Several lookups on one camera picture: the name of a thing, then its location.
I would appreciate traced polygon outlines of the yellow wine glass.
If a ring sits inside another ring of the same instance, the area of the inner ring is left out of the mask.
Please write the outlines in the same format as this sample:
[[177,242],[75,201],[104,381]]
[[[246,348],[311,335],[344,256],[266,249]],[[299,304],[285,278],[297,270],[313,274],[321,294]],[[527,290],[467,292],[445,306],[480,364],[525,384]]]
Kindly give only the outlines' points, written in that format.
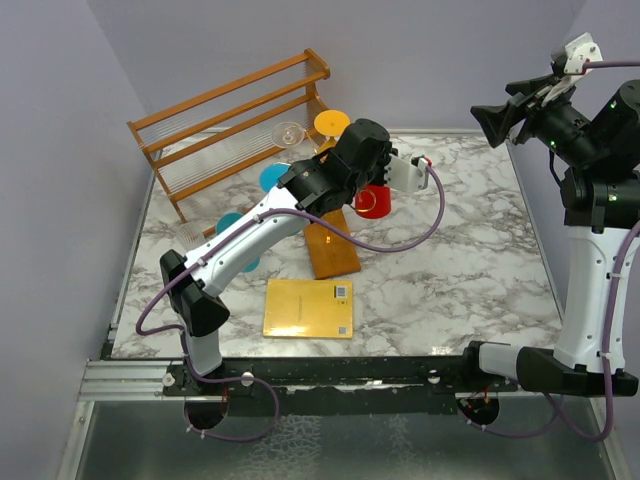
[[350,123],[349,116],[339,110],[329,109],[319,113],[314,119],[314,128],[325,140],[316,148],[316,152],[321,153],[333,148]]

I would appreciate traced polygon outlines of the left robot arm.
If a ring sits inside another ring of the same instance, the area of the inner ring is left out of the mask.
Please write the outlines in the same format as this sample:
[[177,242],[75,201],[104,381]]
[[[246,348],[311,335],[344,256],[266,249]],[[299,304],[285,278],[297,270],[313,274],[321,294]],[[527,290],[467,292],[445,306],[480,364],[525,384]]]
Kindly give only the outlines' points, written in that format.
[[186,382],[206,395],[220,385],[221,326],[230,316],[220,298],[250,263],[287,236],[352,202],[390,162],[388,131],[369,119],[350,124],[337,144],[292,163],[247,214],[208,244],[185,255],[170,250],[160,259],[164,285],[184,325],[191,361]]

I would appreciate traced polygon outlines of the ribbed clear wine glass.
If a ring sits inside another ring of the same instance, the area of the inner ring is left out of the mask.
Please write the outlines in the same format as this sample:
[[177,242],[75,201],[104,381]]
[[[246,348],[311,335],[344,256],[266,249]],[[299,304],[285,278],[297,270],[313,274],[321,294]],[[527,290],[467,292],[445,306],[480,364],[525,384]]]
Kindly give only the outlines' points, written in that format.
[[194,222],[181,224],[175,234],[178,243],[186,250],[193,250],[206,242],[200,226]]

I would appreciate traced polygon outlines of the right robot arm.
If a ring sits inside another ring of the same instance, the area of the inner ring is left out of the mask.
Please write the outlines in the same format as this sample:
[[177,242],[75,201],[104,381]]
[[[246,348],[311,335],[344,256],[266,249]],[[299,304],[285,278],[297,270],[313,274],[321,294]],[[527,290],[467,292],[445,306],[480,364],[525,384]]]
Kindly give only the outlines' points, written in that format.
[[491,146],[520,124],[517,143],[536,138],[568,166],[558,183],[571,243],[560,336],[553,349],[472,342],[459,378],[472,391],[502,376],[531,392],[632,397],[639,381],[625,370],[622,329],[639,249],[639,83],[623,83],[594,119],[572,106],[573,87],[554,96],[559,84],[555,75],[512,82],[504,105],[471,113]]

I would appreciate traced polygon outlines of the red wine glass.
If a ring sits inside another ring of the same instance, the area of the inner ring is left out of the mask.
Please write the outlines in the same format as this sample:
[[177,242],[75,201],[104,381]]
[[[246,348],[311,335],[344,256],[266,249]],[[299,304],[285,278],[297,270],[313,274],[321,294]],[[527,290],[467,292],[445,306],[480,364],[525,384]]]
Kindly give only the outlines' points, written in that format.
[[356,213],[366,219],[381,219],[391,212],[391,189],[368,185],[354,198]]

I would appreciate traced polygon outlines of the blue wine glass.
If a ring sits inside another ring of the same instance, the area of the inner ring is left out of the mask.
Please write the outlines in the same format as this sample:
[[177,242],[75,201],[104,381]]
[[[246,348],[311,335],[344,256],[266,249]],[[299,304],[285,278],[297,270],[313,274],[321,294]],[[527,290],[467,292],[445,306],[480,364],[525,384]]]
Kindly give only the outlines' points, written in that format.
[[[215,226],[215,232],[217,235],[222,234],[225,230],[229,229],[234,223],[239,221],[243,217],[240,212],[229,212],[224,214],[217,222]],[[244,273],[254,271],[260,263],[260,258],[255,258],[244,270]]]
[[289,170],[288,163],[277,162],[265,167],[259,176],[259,185],[261,189],[268,193],[274,186],[278,184],[279,178]]

